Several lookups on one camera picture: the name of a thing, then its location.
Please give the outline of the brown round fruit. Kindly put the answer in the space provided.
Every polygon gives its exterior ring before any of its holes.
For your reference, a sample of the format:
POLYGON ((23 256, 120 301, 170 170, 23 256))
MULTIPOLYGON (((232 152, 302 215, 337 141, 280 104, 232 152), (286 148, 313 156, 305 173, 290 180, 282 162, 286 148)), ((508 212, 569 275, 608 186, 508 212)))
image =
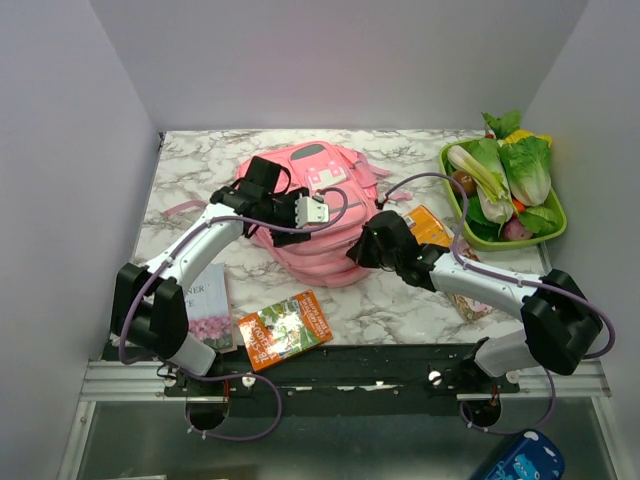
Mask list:
POLYGON ((456 170, 452 174, 452 178, 460 184, 468 197, 473 197, 476 195, 477 186, 471 175, 464 171, 456 170))

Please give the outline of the orange card packet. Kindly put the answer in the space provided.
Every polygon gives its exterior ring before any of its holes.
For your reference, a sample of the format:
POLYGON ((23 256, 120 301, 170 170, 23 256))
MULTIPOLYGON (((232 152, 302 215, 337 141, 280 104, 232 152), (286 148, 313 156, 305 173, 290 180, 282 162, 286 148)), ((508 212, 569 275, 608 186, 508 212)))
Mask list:
POLYGON ((419 244, 451 246, 452 238, 445 226, 424 205, 414 208, 403 218, 419 244))

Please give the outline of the brown illustrated notebook packet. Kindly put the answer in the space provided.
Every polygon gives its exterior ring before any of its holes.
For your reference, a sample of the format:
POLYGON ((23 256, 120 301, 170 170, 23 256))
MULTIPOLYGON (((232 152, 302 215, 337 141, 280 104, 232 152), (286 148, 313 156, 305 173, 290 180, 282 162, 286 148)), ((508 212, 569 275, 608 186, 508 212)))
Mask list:
MULTIPOLYGON (((465 259, 479 261, 476 252, 464 239, 458 242, 458 249, 459 253, 465 259)), ((486 317, 494 310, 492 306, 481 303, 469 297, 452 293, 447 293, 446 296, 466 323, 476 322, 481 318, 486 317)))

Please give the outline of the pink student backpack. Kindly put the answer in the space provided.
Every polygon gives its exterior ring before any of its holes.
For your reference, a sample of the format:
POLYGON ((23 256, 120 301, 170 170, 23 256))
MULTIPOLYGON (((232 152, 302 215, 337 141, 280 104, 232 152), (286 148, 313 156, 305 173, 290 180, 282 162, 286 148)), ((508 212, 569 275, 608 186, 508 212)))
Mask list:
MULTIPOLYGON (((367 270, 346 253, 359 239, 365 223, 377 213, 377 184, 387 171, 372 166, 359 152, 326 142, 295 145, 254 157, 289 170, 291 177, 281 175, 277 191, 306 187, 310 196, 322 195, 329 206, 330 220, 294 229, 293 233, 309 233, 310 240, 282 248, 264 243, 268 239, 264 226, 252 225, 242 237, 267 250, 295 279, 309 286, 344 287, 367 276, 367 270)), ((235 180, 245 175, 250 160, 239 167, 235 180)))

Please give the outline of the purple pink radish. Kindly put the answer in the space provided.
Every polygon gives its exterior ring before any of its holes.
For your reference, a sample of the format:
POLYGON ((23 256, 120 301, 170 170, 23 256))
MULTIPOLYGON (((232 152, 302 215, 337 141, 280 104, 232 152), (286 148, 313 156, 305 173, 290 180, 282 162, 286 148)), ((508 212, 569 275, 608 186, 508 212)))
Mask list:
POLYGON ((502 238, 505 241, 526 241, 533 237, 533 233, 529 231, 517 217, 511 218, 502 229, 502 238))

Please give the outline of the green lettuce head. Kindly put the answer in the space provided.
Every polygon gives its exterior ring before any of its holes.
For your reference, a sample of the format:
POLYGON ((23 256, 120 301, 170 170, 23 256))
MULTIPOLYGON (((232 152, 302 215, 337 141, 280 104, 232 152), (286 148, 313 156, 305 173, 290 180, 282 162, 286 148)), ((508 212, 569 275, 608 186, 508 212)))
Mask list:
POLYGON ((551 190, 552 150, 546 139, 528 136, 499 148, 513 196, 525 206, 542 205, 551 190))

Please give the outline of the blue dinosaur pencil case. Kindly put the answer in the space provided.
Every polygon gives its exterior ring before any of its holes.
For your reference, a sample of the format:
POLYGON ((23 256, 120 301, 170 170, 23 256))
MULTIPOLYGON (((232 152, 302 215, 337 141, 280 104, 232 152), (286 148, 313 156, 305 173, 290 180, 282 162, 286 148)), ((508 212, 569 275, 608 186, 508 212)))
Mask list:
POLYGON ((537 430, 523 430, 503 441, 471 474, 471 479, 561 479, 565 459, 558 447, 537 430))

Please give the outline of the black mounting rail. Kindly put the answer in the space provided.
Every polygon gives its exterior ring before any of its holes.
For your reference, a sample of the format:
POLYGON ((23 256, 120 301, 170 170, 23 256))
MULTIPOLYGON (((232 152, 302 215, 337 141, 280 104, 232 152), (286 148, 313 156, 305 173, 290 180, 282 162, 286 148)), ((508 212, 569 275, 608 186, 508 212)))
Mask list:
POLYGON ((468 344, 319 346, 263 371, 246 387, 230 383, 229 405, 238 417, 347 417, 401 414, 454 415, 458 398, 494 400, 519 392, 506 378, 462 381, 468 344))

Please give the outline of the Designer Fate flower book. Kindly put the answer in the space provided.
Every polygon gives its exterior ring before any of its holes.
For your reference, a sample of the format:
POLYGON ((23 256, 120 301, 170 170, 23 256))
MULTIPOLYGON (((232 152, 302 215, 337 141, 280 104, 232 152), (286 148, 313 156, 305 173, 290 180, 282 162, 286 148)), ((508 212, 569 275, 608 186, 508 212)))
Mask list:
POLYGON ((214 350, 236 349, 225 268, 212 263, 185 292, 189 331, 214 350))

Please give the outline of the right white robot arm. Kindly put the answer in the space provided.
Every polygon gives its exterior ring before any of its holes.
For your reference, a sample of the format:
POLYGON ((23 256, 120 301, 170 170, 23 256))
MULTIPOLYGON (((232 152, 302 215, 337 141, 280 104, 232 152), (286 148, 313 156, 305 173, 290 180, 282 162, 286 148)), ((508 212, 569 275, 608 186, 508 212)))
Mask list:
POLYGON ((603 328, 567 273, 519 274, 465 259, 452 247, 419 242, 393 211, 372 217, 347 256, 360 267, 391 270, 410 286, 477 300, 521 321, 517 332, 478 341, 461 365, 461 382, 474 392, 536 366, 568 376, 603 328))

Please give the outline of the orange Treehouse book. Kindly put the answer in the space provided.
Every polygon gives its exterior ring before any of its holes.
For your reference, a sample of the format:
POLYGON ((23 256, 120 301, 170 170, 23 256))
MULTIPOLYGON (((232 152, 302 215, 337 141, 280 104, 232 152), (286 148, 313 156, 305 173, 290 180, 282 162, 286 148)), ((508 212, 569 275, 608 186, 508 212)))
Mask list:
POLYGON ((251 313, 238 321, 238 327, 256 373, 333 339, 312 290, 251 313))

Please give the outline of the green vegetable tray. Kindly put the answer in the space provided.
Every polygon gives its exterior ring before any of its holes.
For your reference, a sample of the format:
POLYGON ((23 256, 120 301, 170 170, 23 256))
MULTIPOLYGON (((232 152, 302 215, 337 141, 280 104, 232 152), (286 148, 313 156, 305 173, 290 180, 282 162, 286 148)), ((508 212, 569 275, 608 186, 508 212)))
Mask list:
POLYGON ((512 227, 492 223, 483 217, 480 203, 475 196, 465 216, 461 236, 476 250, 498 252, 518 250, 554 239, 564 233, 567 217, 553 189, 542 205, 526 207, 519 213, 518 220, 524 220, 525 227, 532 227, 530 238, 515 237, 512 227))

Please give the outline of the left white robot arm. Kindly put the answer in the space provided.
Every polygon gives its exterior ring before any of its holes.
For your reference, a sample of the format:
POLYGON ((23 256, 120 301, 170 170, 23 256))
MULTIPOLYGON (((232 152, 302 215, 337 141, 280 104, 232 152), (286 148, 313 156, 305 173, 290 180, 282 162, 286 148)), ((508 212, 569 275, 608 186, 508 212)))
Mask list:
POLYGON ((245 175, 216 190, 196 222, 170 247, 142 266, 125 264, 117 273, 111 332, 119 337, 122 363, 137 362, 126 344, 187 370, 187 382, 201 395, 214 393, 222 380, 216 350, 189 330, 185 293, 228 245, 264 226, 292 234, 298 202, 306 187, 277 191, 288 169, 261 157, 250 160, 245 175))

